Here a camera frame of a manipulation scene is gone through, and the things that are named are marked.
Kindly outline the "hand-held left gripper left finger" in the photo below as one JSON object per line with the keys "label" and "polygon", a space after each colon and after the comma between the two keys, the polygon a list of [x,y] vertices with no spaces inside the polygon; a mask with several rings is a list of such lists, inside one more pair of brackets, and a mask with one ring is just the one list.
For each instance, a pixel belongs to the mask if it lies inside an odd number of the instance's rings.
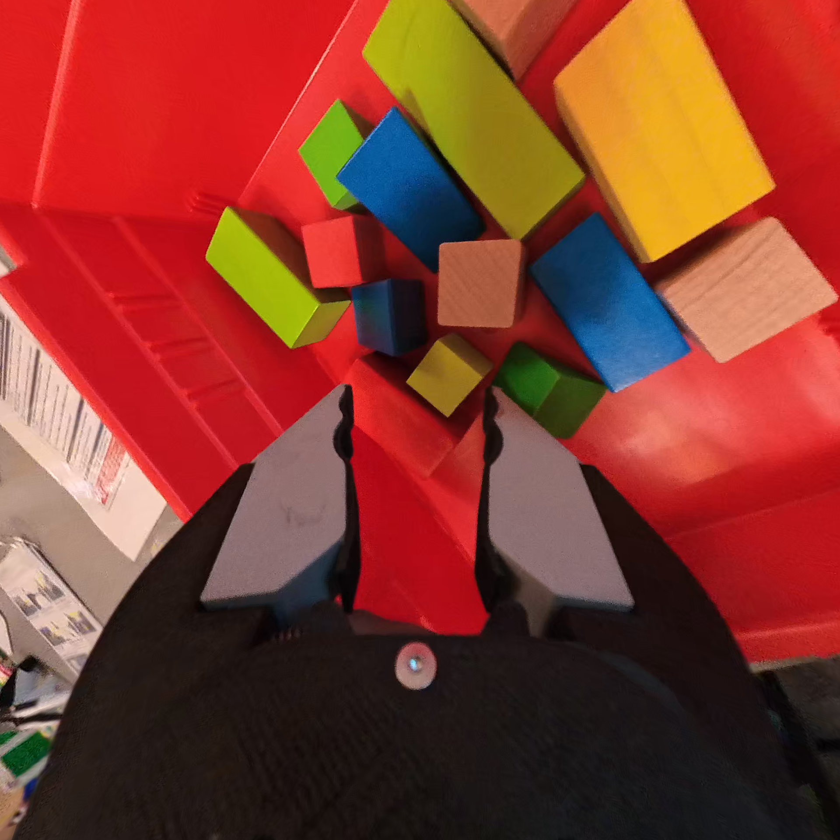
{"label": "hand-held left gripper left finger", "polygon": [[352,387],[338,385],[255,458],[204,586],[205,608],[302,613],[339,598],[354,609],[361,525],[353,429]]}

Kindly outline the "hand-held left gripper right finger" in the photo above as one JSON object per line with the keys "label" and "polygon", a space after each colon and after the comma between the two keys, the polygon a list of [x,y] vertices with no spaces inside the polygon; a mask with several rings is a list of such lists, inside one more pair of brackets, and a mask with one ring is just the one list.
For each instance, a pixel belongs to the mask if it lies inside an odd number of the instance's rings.
{"label": "hand-held left gripper right finger", "polygon": [[564,606],[626,613],[634,599],[581,462],[501,389],[485,393],[476,583],[488,613]]}

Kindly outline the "dark green wooden cube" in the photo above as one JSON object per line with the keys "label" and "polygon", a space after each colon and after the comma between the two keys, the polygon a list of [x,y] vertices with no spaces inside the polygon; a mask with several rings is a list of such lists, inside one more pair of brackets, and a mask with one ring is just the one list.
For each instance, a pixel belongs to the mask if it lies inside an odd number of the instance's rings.
{"label": "dark green wooden cube", "polygon": [[606,393],[606,386],[570,366],[514,343],[493,385],[555,438],[571,438]]}

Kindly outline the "long red wooden block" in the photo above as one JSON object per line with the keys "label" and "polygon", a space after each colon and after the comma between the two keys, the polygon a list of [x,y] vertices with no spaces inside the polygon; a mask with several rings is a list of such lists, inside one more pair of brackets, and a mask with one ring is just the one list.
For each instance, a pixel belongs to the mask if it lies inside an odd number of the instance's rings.
{"label": "long red wooden block", "polygon": [[380,353],[368,353],[346,371],[353,389],[354,421],[408,474],[454,482],[480,477],[480,394],[467,396],[444,417],[407,383],[407,368]]}

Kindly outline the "lime green wooden cube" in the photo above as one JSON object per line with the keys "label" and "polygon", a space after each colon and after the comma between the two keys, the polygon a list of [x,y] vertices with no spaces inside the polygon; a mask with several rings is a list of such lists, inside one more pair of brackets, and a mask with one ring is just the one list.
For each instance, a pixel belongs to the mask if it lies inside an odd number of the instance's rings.
{"label": "lime green wooden cube", "polygon": [[451,332],[434,342],[406,385],[444,417],[451,417],[493,366],[462,335]]}

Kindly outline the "long blue wooden block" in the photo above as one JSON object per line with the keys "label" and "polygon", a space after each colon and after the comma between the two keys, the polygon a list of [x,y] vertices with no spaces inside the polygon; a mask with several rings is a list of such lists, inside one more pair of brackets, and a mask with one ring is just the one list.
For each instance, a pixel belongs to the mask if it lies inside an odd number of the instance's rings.
{"label": "long blue wooden block", "polygon": [[438,153],[397,107],[377,123],[336,178],[433,273],[441,245],[473,241],[486,230]]}
{"label": "long blue wooden block", "polygon": [[613,393],[690,354],[690,345],[600,213],[528,268],[586,359]]}

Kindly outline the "natural wooden cube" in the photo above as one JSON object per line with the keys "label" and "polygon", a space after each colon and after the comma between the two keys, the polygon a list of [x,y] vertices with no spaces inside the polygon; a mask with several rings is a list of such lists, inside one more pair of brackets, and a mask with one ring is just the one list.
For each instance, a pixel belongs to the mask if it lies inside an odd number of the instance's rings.
{"label": "natural wooden cube", "polygon": [[518,239],[441,244],[437,323],[444,327],[508,329],[523,305],[526,248]]}
{"label": "natural wooden cube", "polygon": [[718,363],[838,302],[834,287],[775,217],[729,231],[655,290]]}

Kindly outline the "red plastic bin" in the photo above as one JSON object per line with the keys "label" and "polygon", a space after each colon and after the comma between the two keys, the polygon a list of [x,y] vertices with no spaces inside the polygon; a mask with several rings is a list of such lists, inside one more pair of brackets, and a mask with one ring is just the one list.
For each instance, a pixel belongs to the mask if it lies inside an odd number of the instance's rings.
{"label": "red plastic bin", "polygon": [[[336,98],[398,105],[362,51],[387,2],[2,2],[2,293],[191,515],[346,375],[352,313],[289,350],[204,253],[226,205],[330,215],[298,146]],[[360,603],[478,627],[452,480],[356,426]],[[572,450],[698,575],[753,663],[838,654],[838,307],[608,395]]]}

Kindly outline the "blue wooden cube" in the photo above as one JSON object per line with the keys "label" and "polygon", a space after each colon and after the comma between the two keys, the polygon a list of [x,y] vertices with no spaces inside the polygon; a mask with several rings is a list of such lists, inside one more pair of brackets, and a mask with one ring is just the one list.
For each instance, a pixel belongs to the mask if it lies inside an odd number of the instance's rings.
{"label": "blue wooden cube", "polygon": [[360,346],[396,357],[426,344],[425,286],[421,280],[378,280],[352,287],[350,292]]}

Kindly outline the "paper sheet with red print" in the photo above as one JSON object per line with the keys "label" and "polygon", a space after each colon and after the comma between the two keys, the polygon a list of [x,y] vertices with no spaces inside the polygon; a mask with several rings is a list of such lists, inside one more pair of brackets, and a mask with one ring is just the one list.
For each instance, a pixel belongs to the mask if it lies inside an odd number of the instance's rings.
{"label": "paper sheet with red print", "polygon": [[163,496],[5,300],[1,410],[18,445],[117,550],[137,560],[166,509]]}

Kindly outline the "paper sheet with picture grid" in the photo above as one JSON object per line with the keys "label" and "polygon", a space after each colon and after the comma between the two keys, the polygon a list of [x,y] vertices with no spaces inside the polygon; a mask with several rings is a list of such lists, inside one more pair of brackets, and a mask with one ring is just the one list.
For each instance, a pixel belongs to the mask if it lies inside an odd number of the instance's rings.
{"label": "paper sheet with picture grid", "polygon": [[102,625],[32,542],[2,541],[1,589],[28,624],[78,675]]}

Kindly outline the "red wooden cube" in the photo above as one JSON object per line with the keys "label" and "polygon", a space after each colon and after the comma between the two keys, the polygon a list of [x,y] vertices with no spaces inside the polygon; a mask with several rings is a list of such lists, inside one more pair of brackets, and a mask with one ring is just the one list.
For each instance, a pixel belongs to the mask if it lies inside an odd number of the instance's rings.
{"label": "red wooden cube", "polygon": [[382,228],[373,217],[349,213],[304,224],[301,240],[316,289],[352,288],[386,278]]}

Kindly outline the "green toy brick plate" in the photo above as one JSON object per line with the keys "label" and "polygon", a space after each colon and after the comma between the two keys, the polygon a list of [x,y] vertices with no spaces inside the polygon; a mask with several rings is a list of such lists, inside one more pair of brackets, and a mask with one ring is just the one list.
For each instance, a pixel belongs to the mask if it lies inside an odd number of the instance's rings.
{"label": "green toy brick plate", "polygon": [[49,732],[39,728],[1,733],[1,776],[3,785],[11,785],[39,764],[49,753]]}

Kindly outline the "bright green wooden block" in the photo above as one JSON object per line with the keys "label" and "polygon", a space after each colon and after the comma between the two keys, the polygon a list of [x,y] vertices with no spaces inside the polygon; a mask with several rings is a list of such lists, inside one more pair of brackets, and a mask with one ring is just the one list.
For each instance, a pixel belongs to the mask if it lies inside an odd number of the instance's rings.
{"label": "bright green wooden block", "polygon": [[328,204],[351,211],[358,200],[338,180],[338,174],[373,131],[373,125],[337,99],[304,140],[298,153]]}

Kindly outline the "yellow wooden block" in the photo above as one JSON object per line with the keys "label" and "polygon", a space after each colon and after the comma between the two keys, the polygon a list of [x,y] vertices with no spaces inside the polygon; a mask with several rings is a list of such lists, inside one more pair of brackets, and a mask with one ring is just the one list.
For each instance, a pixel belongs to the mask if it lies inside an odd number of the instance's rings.
{"label": "yellow wooden block", "polygon": [[775,188],[685,2],[627,3],[562,69],[553,91],[642,263]]}

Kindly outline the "natural wooden block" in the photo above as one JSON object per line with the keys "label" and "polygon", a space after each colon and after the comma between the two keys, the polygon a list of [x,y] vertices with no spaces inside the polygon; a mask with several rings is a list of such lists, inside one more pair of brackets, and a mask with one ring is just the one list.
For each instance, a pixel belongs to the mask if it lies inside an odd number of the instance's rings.
{"label": "natural wooden block", "polygon": [[523,78],[577,1],[450,2],[515,81]]}

